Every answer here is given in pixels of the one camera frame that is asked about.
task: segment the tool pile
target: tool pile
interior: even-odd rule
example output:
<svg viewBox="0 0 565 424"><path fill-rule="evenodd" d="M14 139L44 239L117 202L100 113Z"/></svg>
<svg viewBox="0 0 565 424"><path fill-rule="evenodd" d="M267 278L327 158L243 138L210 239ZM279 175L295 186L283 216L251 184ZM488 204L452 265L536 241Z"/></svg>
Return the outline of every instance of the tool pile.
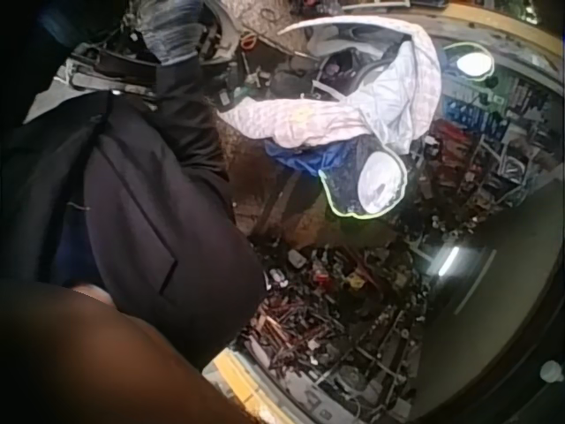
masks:
<svg viewBox="0 0 565 424"><path fill-rule="evenodd" d="M268 295L240 347L280 382L288 373L306 376L363 420L413 396L409 362L428 292L415 271L406 276L397 254L383 248L299 252L280 239L252 242Z"/></svg>

